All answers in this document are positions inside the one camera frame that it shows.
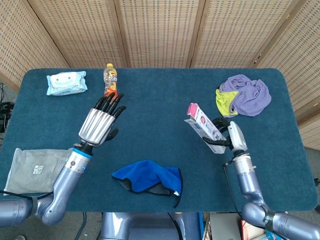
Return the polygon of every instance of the blue ring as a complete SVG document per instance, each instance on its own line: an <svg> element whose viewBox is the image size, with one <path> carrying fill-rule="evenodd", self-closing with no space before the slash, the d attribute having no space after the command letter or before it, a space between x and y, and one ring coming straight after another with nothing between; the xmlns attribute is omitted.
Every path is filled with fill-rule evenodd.
<svg viewBox="0 0 320 240"><path fill-rule="evenodd" d="M88 159L91 159L91 158L92 158L92 156L91 156L91 155L86 154L86 153L84 153L83 151L80 151L80 150L78 150L78 149L76 149L76 148L73 148L73 151L74 151L74 152L76 152L77 154L80 154L80 155L82 155L82 156L84 156L84 157L88 158Z"/></svg>

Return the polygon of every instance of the floor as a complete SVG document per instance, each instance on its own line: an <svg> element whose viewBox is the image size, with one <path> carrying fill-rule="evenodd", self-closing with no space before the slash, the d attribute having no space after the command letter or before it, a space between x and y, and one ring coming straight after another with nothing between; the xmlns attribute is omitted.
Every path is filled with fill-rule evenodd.
<svg viewBox="0 0 320 240"><path fill-rule="evenodd" d="M4 102L15 102L17 94L5 87ZM320 178L320 151L306 148L313 177ZM313 211L290 212L299 218L320 225L320 214ZM13 240L17 235L25 235L28 240L73 240L83 222L81 212L68 212L55 226L46 226L38 218L29 217L24 224L15 227L0 228L0 240ZM80 240L95 240L101 228L101 213L87 212L86 225Z"/></svg>

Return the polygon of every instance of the yellow cloth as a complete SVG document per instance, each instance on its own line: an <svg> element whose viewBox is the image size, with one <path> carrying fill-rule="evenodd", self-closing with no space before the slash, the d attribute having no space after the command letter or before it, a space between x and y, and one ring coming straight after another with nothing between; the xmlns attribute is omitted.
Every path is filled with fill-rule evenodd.
<svg viewBox="0 0 320 240"><path fill-rule="evenodd" d="M215 90L216 106L218 107L219 112L222 114L222 116L227 117L238 115L237 111L231 112L230 106L238 93L238 91L220 92L219 89Z"/></svg>

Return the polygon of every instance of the purple towel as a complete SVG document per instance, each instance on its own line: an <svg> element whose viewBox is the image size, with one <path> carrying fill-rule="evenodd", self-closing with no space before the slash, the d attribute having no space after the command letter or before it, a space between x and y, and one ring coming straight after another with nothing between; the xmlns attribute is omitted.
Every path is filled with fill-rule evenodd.
<svg viewBox="0 0 320 240"><path fill-rule="evenodd" d="M269 89L263 81L250 80L243 74L231 76L220 85L219 91L239 91L231 107L241 115L254 117L271 102Z"/></svg>

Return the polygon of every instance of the blue towel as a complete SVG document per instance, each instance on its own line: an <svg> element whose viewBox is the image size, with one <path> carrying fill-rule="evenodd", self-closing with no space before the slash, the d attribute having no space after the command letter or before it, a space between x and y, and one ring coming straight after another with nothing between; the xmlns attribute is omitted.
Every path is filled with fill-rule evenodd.
<svg viewBox="0 0 320 240"><path fill-rule="evenodd" d="M160 196L178 197L176 208L183 190L183 180L177 167L162 167L151 160L137 161L112 173L112 177L128 191L135 194L150 193Z"/></svg>

